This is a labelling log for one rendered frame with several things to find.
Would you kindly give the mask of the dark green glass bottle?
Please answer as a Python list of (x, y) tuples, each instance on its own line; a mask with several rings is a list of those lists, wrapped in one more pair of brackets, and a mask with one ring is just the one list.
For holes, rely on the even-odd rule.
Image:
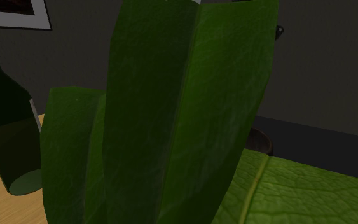
[(0, 66), (0, 178), (11, 195), (42, 187), (40, 131), (31, 95)]

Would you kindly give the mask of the framed wall picture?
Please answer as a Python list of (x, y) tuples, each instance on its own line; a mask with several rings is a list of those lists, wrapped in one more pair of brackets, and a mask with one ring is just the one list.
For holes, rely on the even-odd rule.
[(0, 0), (0, 27), (51, 30), (45, 0)]

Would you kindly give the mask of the dark brown round bowl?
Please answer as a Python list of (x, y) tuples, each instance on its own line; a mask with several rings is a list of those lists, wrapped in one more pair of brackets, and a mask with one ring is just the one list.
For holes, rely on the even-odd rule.
[(268, 156), (273, 156), (272, 140), (264, 132), (257, 128), (251, 128), (248, 138), (245, 142), (245, 148), (248, 150), (265, 153)]

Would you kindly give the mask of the green leafy plant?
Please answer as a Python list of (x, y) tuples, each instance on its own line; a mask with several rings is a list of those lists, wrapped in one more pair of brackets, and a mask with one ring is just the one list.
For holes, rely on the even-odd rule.
[(123, 0), (106, 90), (50, 90), (48, 224), (358, 224), (358, 178), (245, 148), (278, 11)]

